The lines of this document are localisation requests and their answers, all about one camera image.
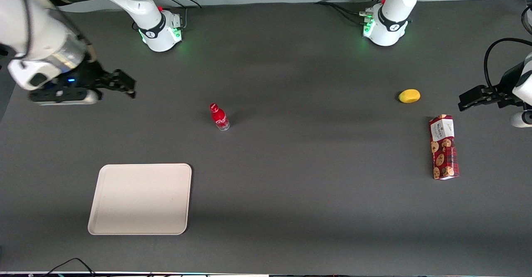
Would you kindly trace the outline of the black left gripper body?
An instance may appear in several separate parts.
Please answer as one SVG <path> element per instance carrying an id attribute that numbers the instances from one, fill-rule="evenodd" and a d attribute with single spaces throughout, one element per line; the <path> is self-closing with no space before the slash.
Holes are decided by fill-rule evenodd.
<path id="1" fill-rule="evenodd" d="M 522 99 L 513 94 L 513 89 L 523 84 L 525 80 L 521 78 L 524 67 L 524 63 L 520 63 L 503 74 L 499 84 L 495 86 L 496 91 L 502 98 L 497 102 L 497 105 L 525 105 Z"/>

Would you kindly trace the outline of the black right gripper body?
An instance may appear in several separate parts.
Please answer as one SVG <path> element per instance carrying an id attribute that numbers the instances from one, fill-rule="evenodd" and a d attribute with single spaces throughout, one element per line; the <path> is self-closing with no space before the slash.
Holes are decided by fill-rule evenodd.
<path id="1" fill-rule="evenodd" d="M 110 84 L 106 80 L 107 77 L 108 72 L 101 67 L 98 61 L 82 61 L 76 68 L 65 71 L 56 77 L 57 82 L 53 86 L 53 91 L 110 89 Z"/>

